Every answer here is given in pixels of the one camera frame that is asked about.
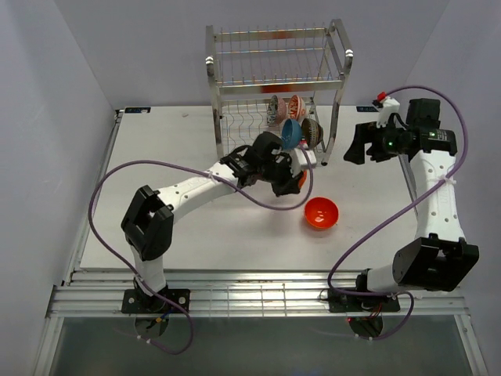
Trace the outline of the orange plastic bowl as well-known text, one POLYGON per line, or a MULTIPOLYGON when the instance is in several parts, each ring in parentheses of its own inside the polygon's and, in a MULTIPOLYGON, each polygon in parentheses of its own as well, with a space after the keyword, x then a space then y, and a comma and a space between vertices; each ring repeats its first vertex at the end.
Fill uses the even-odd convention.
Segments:
POLYGON ((304 207, 307 224, 316 230, 328 230, 337 225, 340 218, 339 207, 326 197, 313 197, 304 207))
POLYGON ((299 189, 302 188, 302 186, 304 185, 307 176, 308 176, 308 173, 306 171, 303 171, 302 172, 302 177, 297 182, 297 186, 298 186, 299 189))

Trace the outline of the blue ceramic bowl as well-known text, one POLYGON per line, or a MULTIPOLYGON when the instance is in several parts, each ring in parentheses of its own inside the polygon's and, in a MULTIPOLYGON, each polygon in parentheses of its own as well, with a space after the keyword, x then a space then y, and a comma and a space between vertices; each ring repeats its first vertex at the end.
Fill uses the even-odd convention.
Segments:
POLYGON ((281 132, 281 140, 284 150, 292 150, 297 147, 302 140, 301 125, 298 121, 293 118, 285 120, 281 132))

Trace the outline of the brown bowl dark patterned rim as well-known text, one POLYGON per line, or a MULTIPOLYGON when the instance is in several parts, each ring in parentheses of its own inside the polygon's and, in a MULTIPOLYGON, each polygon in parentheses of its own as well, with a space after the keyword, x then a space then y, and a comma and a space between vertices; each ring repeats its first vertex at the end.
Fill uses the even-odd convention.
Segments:
POLYGON ((301 131, 310 149, 317 147, 323 140, 323 128, 314 119, 305 118, 301 123, 301 131))

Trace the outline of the grey leaf patterned bowl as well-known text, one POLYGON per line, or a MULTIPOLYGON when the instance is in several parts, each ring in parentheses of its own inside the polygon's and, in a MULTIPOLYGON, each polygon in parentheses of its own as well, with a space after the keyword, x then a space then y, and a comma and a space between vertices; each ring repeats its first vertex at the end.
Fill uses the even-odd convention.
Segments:
POLYGON ((267 108, 267 125, 280 125, 287 118, 287 104, 285 100, 273 95, 267 108))

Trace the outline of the orange floral white bowl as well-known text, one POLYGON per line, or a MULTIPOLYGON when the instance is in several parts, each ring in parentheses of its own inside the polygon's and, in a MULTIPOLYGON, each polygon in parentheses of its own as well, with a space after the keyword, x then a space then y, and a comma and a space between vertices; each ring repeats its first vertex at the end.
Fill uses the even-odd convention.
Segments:
POLYGON ((299 95, 291 96, 287 104, 287 112, 290 119, 294 119, 301 123, 305 119, 307 113, 304 100, 299 95))

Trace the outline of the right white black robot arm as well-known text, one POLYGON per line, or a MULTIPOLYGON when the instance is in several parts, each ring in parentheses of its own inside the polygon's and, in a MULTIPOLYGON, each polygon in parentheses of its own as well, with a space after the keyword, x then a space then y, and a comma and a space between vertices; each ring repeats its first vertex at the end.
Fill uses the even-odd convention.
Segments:
POLYGON ((455 133, 440 127, 440 101, 413 99, 405 118, 396 99, 382 93, 374 100, 377 121, 357 124, 344 159, 356 165, 365 158, 382 162, 405 156, 416 196, 416 234, 389 265, 358 275, 355 305, 371 311, 382 293, 406 289, 453 291, 479 259, 478 246, 467 242, 456 209, 457 143, 455 133))

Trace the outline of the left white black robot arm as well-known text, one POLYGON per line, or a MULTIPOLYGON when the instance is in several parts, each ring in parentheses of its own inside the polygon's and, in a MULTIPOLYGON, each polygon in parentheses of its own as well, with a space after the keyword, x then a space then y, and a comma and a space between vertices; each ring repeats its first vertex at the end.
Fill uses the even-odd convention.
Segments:
POLYGON ((306 142, 288 150, 277 135, 263 132, 253 144, 238 146, 199 176, 159 190, 139 188, 121 223, 138 272, 136 301, 149 313, 164 308, 168 285, 163 255, 171 246, 178 220, 258 181, 270 183, 277 197, 298 194, 315 165, 315 153, 306 142))

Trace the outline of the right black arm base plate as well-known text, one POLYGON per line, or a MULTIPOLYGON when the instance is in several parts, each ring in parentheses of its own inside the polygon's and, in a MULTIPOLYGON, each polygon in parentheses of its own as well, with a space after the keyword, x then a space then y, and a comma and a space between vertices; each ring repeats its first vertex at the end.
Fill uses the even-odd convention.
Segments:
POLYGON ((383 295, 341 294, 329 288, 320 291, 319 300, 328 304, 330 313, 396 313, 400 310, 396 298, 383 295))

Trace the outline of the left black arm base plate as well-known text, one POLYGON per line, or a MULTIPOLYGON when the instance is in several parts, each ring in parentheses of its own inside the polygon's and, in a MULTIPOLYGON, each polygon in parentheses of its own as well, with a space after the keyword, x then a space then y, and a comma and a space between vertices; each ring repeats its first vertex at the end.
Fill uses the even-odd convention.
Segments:
MULTIPOLYGON (((189 289, 170 289, 166 287, 159 292, 160 295, 169 299, 173 303, 189 311, 190 294, 189 289)), ((128 289, 124 292, 121 303, 121 313, 125 314, 167 314, 181 313, 171 303, 165 302, 154 295, 146 295, 141 289, 128 289)))

